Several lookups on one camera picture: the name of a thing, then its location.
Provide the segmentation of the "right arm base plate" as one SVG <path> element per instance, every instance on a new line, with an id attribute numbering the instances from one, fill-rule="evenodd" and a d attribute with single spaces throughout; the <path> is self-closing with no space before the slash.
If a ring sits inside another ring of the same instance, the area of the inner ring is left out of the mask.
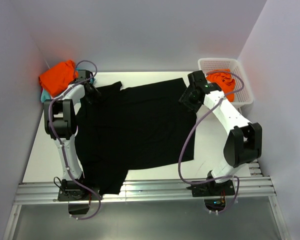
<path id="1" fill-rule="evenodd" d="M 193 197 L 221 197 L 235 195 L 235 187 L 232 180 L 227 180 L 223 183 L 211 181 L 203 184 L 191 184 L 186 187 L 186 189 L 191 191 Z"/>

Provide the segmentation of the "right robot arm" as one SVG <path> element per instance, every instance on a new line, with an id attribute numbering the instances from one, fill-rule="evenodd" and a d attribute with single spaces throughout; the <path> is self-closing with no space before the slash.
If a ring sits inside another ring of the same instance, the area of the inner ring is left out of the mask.
<path id="1" fill-rule="evenodd" d="M 251 123 L 242 116 L 216 83 L 191 83 L 179 102 L 194 112 L 197 112 L 201 106 L 208 108 L 208 112 L 191 129 L 181 149 L 178 174 L 182 181 L 185 179 L 181 173 L 181 160 L 186 146 L 201 121 L 211 113 L 225 129 L 227 139 L 223 147 L 223 160 L 210 171 L 212 179 L 205 180 L 204 183 L 210 181 L 217 184 L 224 183 L 233 178 L 243 165 L 251 163 L 262 155 L 261 125 L 257 122 Z"/>

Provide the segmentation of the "black t shirt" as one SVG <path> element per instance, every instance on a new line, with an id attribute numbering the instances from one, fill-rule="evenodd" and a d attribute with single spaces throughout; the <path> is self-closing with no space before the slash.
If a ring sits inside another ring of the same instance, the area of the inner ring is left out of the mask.
<path id="1" fill-rule="evenodd" d="M 130 170 L 176 164 L 191 129 L 194 112 L 179 103 L 182 78 L 123 88 L 103 86 L 95 104 L 85 98 L 76 115 L 75 151 L 85 181 L 101 195 L 119 194 Z M 194 159 L 192 134 L 182 161 Z"/>

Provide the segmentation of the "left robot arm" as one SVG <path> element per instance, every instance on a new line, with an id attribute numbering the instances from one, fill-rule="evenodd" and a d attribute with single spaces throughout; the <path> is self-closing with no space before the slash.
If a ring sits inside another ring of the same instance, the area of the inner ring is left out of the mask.
<path id="1" fill-rule="evenodd" d="M 81 81 L 70 84 L 60 96 L 43 103 L 44 129 L 57 147 L 62 165 L 63 179 L 71 181 L 83 177 L 76 149 L 75 135 L 78 124 L 75 105 L 85 98 L 88 103 L 95 103 L 101 93 L 94 86 L 94 81 Z"/>

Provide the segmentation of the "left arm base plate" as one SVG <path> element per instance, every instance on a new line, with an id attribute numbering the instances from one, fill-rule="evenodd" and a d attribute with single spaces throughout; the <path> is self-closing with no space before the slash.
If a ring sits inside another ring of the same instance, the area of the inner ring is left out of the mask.
<path id="1" fill-rule="evenodd" d="M 100 195 L 96 196 L 94 193 L 77 185 L 72 180 L 62 179 L 58 181 L 58 202 L 97 201 L 102 199 Z"/>

